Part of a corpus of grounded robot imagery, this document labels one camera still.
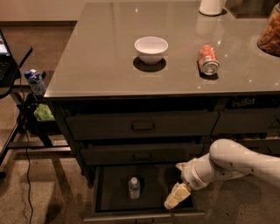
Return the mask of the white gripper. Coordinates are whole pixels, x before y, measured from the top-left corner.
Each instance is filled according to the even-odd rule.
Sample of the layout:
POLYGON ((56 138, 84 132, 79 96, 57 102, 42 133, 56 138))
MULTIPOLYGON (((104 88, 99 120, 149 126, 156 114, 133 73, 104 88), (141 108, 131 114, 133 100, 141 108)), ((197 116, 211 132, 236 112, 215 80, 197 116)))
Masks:
POLYGON ((177 163, 175 167, 181 171, 181 179, 184 183, 176 183, 167 196, 164 207, 173 209, 180 202, 191 195, 192 190, 200 190, 207 187, 207 183, 203 181, 195 169, 198 159, 194 158, 188 162, 177 163))

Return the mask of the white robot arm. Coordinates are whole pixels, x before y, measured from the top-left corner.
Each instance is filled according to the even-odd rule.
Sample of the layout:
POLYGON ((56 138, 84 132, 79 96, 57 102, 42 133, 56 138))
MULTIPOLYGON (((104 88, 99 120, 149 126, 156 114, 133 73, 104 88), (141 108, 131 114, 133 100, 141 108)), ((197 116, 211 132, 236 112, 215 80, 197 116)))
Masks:
POLYGON ((177 163, 182 183, 176 183, 164 202, 166 209, 173 209, 191 195, 210 183, 254 175, 259 179, 280 186, 280 158, 249 150, 229 139, 214 141, 209 152, 188 162, 177 163))

